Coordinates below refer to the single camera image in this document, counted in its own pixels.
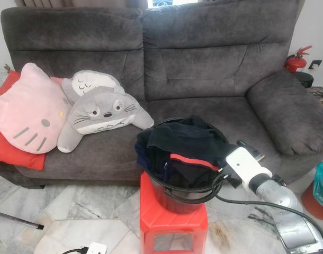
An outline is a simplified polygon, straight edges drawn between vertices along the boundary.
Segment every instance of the gray sofa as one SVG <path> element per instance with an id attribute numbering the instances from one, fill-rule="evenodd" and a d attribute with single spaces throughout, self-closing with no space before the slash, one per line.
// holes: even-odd
<path id="1" fill-rule="evenodd" d="M 1 18 L 15 70 L 35 62 L 56 77 L 111 74 L 156 123 L 199 115 L 289 183 L 323 160 L 323 107 L 283 70 L 296 13 L 296 0 L 219 0 L 144 14 L 10 8 Z M 0 162 L 0 175 L 24 187 L 139 184 L 139 131 L 87 135 L 72 153 L 49 152 L 43 171 Z"/>

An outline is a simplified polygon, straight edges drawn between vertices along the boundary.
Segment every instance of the electric cord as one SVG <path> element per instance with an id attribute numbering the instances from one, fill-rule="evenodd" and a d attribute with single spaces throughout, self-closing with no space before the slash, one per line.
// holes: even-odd
<path id="1" fill-rule="evenodd" d="M 74 250 L 65 251 L 63 254 L 72 253 L 72 252 L 78 252 L 80 254 L 86 254 L 87 251 L 88 251 L 88 247 L 82 247 L 81 249 L 74 249 Z"/>
<path id="2" fill-rule="evenodd" d="M 283 206 L 283 205 L 277 205 L 274 203 L 270 203 L 270 202 L 265 202 L 265 201 L 240 201 L 240 200 L 230 200 L 230 199 L 226 199 L 223 198 L 221 196 L 218 195 L 219 191 L 222 188 L 222 175 L 217 176 L 213 182 L 212 182 L 212 192 L 214 193 L 215 197 L 223 202 L 226 203 L 231 203 L 231 204 L 240 204 L 240 205 L 266 205 L 266 206 L 271 206 L 271 207 L 275 207 L 275 208 L 279 208 L 279 209 L 283 209 L 286 210 L 288 212 L 291 213 L 295 213 L 297 215 L 302 216 L 303 218 L 305 218 L 306 220 L 308 220 L 312 225 L 314 225 L 316 227 L 316 229 L 319 231 L 321 237 L 323 238 L 323 230 L 321 229 L 321 227 L 309 216 L 307 216 L 306 214 L 299 212 L 295 209 Z"/>

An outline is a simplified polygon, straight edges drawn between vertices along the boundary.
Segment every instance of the red fire extinguisher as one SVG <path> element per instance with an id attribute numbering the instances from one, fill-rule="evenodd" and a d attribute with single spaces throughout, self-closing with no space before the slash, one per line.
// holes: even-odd
<path id="1" fill-rule="evenodd" d="M 312 46 L 300 48 L 295 55 L 290 55 L 286 60 L 285 68 L 288 69 L 289 72 L 294 72 L 299 68 L 304 68 L 306 66 L 306 60 L 303 58 L 303 55 L 309 55 L 304 51 L 310 48 L 312 48 Z"/>

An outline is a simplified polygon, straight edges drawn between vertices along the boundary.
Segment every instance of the marble floor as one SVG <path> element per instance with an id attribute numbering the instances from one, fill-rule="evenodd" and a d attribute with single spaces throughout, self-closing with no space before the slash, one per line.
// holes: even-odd
<path id="1" fill-rule="evenodd" d="M 314 171 L 290 187 L 300 194 L 310 184 Z M 242 188 L 224 186 L 221 195 L 255 199 Z M 108 254 L 138 254 L 138 187 L 128 186 L 47 186 L 25 189 L 0 177 L 0 212 L 40 223 L 44 230 L 0 218 L 0 254 L 61 254 L 89 246 L 107 245 Z M 258 207 L 207 203 L 209 232 L 207 254 L 268 253 L 284 254 L 274 228 Z M 317 220 L 323 227 L 323 221 Z M 188 235 L 164 235 L 156 239 L 155 250 L 190 249 Z"/>

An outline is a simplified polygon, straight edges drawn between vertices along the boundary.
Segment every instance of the red pillow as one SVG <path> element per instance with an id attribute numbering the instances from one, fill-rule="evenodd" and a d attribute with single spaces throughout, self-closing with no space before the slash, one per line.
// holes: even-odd
<path id="1" fill-rule="evenodd" d="M 10 71 L 7 79 L 0 88 L 0 96 L 6 93 L 19 78 L 20 73 Z M 24 152 L 11 145 L 0 133 L 0 161 L 35 170 L 43 170 L 45 154 L 35 155 Z"/>

